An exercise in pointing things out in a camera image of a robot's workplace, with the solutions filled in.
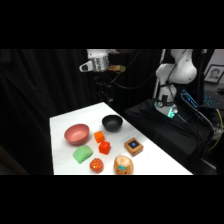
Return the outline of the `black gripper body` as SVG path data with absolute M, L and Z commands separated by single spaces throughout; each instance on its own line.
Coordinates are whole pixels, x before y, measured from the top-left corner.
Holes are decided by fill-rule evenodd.
M 111 80 L 110 75 L 108 72 L 100 72 L 97 74 L 96 84 L 97 84 L 97 90 L 99 93 L 106 94 L 110 87 Z

